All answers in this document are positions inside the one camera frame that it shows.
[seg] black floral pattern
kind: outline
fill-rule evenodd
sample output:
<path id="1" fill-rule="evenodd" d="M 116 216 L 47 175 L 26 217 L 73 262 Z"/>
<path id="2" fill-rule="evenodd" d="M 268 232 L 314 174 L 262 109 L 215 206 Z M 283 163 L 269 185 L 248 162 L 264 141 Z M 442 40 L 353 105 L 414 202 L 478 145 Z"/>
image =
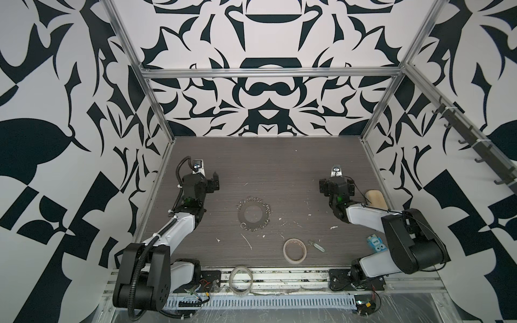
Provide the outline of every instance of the black floral pattern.
<path id="1" fill-rule="evenodd" d="M 148 69 L 398 66 L 432 3 L 115 2 Z M 153 87 L 175 135 L 359 135 L 389 79 L 154 80 Z"/>
<path id="2" fill-rule="evenodd" d="M 513 1 L 452 0 L 414 64 L 515 160 Z M 482 322 L 517 319 L 516 196 L 405 78 L 368 143 L 397 208 L 418 208 L 448 246 L 439 271 L 453 301 Z"/>
<path id="3" fill-rule="evenodd" d="M 168 142 L 98 0 L 4 2 L 0 21 L 0 229 L 17 250 L 2 255 L 20 264 L 4 319 L 79 322 Z"/>

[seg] aluminum frame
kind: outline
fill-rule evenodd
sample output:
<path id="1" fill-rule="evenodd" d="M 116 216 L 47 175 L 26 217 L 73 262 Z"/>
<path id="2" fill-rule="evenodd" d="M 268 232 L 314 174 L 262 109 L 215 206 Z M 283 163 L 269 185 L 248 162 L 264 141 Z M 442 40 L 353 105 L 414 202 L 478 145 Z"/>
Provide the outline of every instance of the aluminum frame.
<path id="1" fill-rule="evenodd" d="M 377 103 L 377 105 L 375 106 L 372 116 L 370 117 L 370 119 L 368 119 L 368 122 L 366 123 L 366 126 L 361 133 L 361 139 L 366 140 L 373 131 L 373 129 L 375 129 L 377 122 L 379 121 L 380 117 L 384 113 L 384 110 L 388 106 L 389 100 L 391 100 L 393 95 L 395 95 L 395 92 L 399 88 L 400 83 L 402 83 L 403 79 L 404 74 L 402 72 L 400 72 L 397 76 L 391 79 L 391 82 L 389 83 L 388 87 L 386 87 L 386 90 L 384 91 L 379 103 Z"/>
<path id="2" fill-rule="evenodd" d="M 377 164 L 374 160 L 374 155 L 372 152 L 372 149 L 370 148 L 370 145 L 367 141 L 360 139 L 361 145 L 366 152 L 366 156 L 368 158 L 368 161 L 370 162 L 370 166 L 372 166 L 373 173 L 375 174 L 375 178 L 377 178 L 377 182 L 379 183 L 379 186 L 381 187 L 381 193 L 383 194 L 384 201 L 386 202 L 386 205 L 389 209 L 395 210 L 397 209 L 391 200 L 391 197 L 389 195 L 388 189 L 386 188 L 386 185 L 384 184 L 384 178 L 381 175 L 381 172 L 379 171 L 379 167 L 377 167 Z"/>
<path id="3" fill-rule="evenodd" d="M 147 226 L 147 221 L 151 215 L 151 210 L 153 209 L 153 204 L 155 203 L 156 195 L 160 190 L 160 186 L 163 180 L 163 175 L 165 175 L 165 169 L 169 164 L 169 160 L 171 158 L 171 152 L 176 140 L 174 139 L 172 143 L 167 145 L 165 152 L 163 153 L 163 158 L 160 164 L 160 168 L 158 168 L 158 173 L 156 174 L 155 181 L 153 182 L 153 186 L 151 186 L 151 190 L 147 201 L 145 202 L 144 211 L 142 212 L 142 216 L 140 217 L 140 221 L 136 226 L 136 231 L 133 235 L 132 243 L 140 243 L 142 242 L 142 236 L 144 235 L 145 227 Z"/>
<path id="4" fill-rule="evenodd" d="M 136 55 L 131 40 L 129 39 L 126 29 L 124 28 L 124 24 L 122 23 L 122 19 L 118 14 L 115 4 L 112 0 L 101 0 L 101 2 L 110 20 L 111 27 L 113 28 L 115 35 L 120 40 L 120 45 L 122 46 L 124 53 L 128 57 L 131 67 L 133 68 L 133 72 L 136 75 L 136 79 L 138 80 L 138 83 L 140 84 L 140 87 L 142 88 L 145 96 L 149 100 L 151 109 L 158 118 L 158 123 L 160 124 L 160 127 L 162 128 L 169 142 L 173 142 L 174 134 L 172 133 L 171 128 L 169 127 L 169 123 L 167 122 L 165 115 L 163 114 L 162 107 L 156 99 L 153 89 L 149 85 L 149 82 L 142 75 L 140 61 L 138 59 L 138 56 Z"/>
<path id="5" fill-rule="evenodd" d="M 431 81 L 428 80 L 415 66 L 412 64 L 404 64 L 402 72 L 413 82 L 415 86 L 434 104 L 439 107 L 444 103 L 445 106 L 454 106 L 440 90 L 438 90 Z"/>
<path id="6" fill-rule="evenodd" d="M 223 68 L 223 69 L 142 69 L 146 79 L 182 78 L 275 78 L 296 76 L 394 76 L 399 67 L 300 67 L 300 68 Z"/>
<path id="7" fill-rule="evenodd" d="M 423 42 L 433 30 L 438 16 L 440 15 L 442 9 L 445 7 L 447 3 L 449 3 L 449 0 L 435 0 L 431 5 L 431 9 L 427 13 L 422 25 L 418 29 L 418 32 L 415 35 L 415 38 L 413 39 L 411 46 L 409 47 L 406 54 L 404 55 L 404 58 L 401 60 L 399 64 L 399 67 L 402 70 L 402 75 L 397 75 L 397 77 L 391 80 L 391 83 L 386 88 L 383 97 L 375 107 L 372 117 L 370 118 L 370 120 L 368 120 L 368 123 L 366 124 L 366 127 L 364 128 L 361 134 L 361 138 L 363 138 L 364 140 L 368 138 L 370 133 L 375 128 L 375 125 L 379 121 L 379 118 L 388 106 L 389 100 L 393 97 L 393 95 L 399 88 L 400 83 L 404 79 L 403 67 L 406 66 L 408 62 L 412 62 L 413 59 L 416 57 L 416 55 L 420 51 L 420 48 L 422 47 Z"/>

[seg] debris on table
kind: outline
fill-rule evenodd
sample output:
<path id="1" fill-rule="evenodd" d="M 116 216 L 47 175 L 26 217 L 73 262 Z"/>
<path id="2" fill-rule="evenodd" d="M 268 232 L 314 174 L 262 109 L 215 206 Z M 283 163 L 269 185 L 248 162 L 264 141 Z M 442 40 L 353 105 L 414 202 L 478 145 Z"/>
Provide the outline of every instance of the debris on table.
<path id="1" fill-rule="evenodd" d="M 309 244 L 313 247 L 315 247 L 316 249 L 320 250 L 321 252 L 325 252 L 325 249 L 323 249 L 322 246 L 320 246 L 319 244 L 317 244 L 316 242 L 314 242 L 314 240 L 309 240 Z"/>

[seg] floor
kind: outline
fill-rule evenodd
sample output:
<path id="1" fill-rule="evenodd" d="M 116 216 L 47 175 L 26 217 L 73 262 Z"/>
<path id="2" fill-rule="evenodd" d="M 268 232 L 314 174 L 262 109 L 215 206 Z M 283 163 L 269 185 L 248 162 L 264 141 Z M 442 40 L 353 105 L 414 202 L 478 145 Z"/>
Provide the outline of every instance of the floor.
<path id="1" fill-rule="evenodd" d="M 282 253 L 289 238 L 306 244 L 307 257 L 300 264 L 305 267 L 347 266 L 372 253 L 366 238 L 376 232 L 334 217 L 318 184 L 330 176 L 333 164 L 341 164 L 343 175 L 353 177 L 362 192 L 379 189 L 358 137 L 178 137 L 143 239 L 169 220 L 179 190 L 174 172 L 187 155 L 204 160 L 207 178 L 217 171 L 221 189 L 207 195 L 201 223 L 171 260 L 195 258 L 203 267 L 292 267 Z M 187 169 L 185 165 L 181 174 Z M 237 206 L 248 196 L 271 206 L 264 229 L 240 228 Z M 357 189 L 353 199 L 364 202 Z M 325 252 L 308 245 L 309 239 Z"/>

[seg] black mounting plate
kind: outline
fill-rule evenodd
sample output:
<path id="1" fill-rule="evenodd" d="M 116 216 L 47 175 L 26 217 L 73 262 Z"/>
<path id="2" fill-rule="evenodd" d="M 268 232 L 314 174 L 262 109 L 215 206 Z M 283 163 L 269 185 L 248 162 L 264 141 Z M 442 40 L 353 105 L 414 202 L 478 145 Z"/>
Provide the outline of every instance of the black mounting plate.
<path id="1" fill-rule="evenodd" d="M 349 269 L 330 269 L 328 271 L 330 277 L 329 288 L 335 291 L 354 291 L 358 289 L 372 290 L 373 286 L 375 290 L 384 290 L 384 285 L 386 284 L 384 276 L 370 278 L 362 281 L 360 284 L 354 284 L 350 282 L 351 277 L 348 276 L 349 272 Z"/>

